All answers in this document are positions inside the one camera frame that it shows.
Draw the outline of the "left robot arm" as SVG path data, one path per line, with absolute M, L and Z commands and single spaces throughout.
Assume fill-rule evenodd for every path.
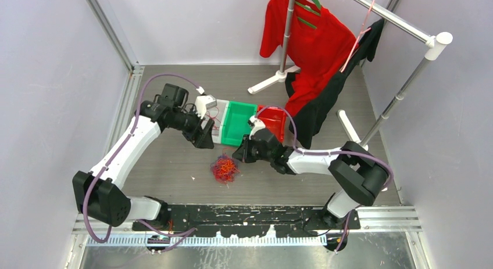
M 214 122 L 205 120 L 216 99 L 198 88 L 199 96 L 190 110 L 184 109 L 188 91 L 166 84 L 154 101 L 140 103 L 129 127 L 107 155 L 90 171 L 78 171 L 73 189 L 78 211 L 112 227 L 129 220 L 146 220 L 156 230 L 170 221 L 168 204 L 157 198 L 126 196 L 122 188 L 137 160 L 146 148 L 167 128 L 181 131 L 183 137 L 199 149 L 212 149 Z

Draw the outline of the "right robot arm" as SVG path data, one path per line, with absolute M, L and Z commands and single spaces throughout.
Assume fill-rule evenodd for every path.
M 232 157 L 243 163 L 266 161 L 280 174 L 332 176 L 341 190 L 328 200 L 322 214 L 324 224 L 332 229 L 343 224 L 353 209 L 373 205 L 392 178 L 387 163 L 356 142 L 330 150 L 301 149 L 283 145 L 266 128 L 244 135 Z

